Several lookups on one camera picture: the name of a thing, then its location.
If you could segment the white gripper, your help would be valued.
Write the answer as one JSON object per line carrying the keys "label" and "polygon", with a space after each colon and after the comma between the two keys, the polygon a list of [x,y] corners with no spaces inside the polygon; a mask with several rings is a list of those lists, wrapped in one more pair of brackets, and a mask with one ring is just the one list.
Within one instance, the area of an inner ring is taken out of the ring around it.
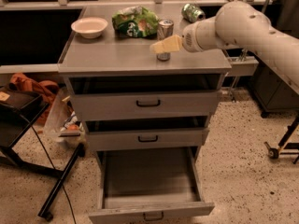
{"label": "white gripper", "polygon": [[187,25],[182,31],[182,38],[179,35],[171,35],[152,44],[149,51],[155,54],[177,52],[183,46],[188,52],[202,52],[204,49],[200,46],[197,35],[200,28],[200,22]]}

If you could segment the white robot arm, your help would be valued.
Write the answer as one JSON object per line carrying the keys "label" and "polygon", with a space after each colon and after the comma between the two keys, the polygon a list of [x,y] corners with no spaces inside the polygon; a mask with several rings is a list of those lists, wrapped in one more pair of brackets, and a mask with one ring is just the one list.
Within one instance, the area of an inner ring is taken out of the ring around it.
{"label": "white robot arm", "polygon": [[262,12],[245,2],[229,2],[214,17],[186,26],[182,35],[171,35],[149,50],[160,54],[235,48],[256,55],[299,93],[299,39],[275,29]]}

